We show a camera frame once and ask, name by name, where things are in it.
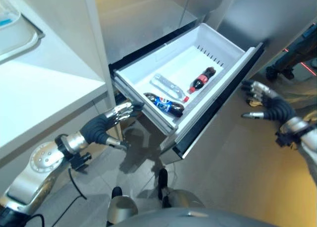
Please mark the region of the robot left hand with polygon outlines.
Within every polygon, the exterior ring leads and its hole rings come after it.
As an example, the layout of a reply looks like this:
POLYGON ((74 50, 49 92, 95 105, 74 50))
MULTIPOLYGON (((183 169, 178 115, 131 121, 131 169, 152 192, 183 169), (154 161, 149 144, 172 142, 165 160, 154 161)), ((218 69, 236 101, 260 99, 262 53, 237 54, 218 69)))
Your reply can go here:
POLYGON ((88 121, 80 133, 88 144, 96 143, 108 145, 116 149, 127 151, 129 144, 108 135, 106 132, 121 121, 135 116, 142 111, 143 102, 126 102, 102 113, 88 121))

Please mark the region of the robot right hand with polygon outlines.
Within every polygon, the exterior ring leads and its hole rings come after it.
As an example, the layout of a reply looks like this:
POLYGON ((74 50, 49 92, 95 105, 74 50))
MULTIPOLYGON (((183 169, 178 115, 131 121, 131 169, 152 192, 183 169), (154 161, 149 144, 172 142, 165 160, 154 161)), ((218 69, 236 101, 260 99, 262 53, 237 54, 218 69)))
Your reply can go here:
POLYGON ((242 90, 254 100, 260 102, 266 110, 263 112, 243 113, 242 118, 279 121, 281 124, 297 116, 295 110, 279 94, 268 86, 255 81, 242 81, 242 90))

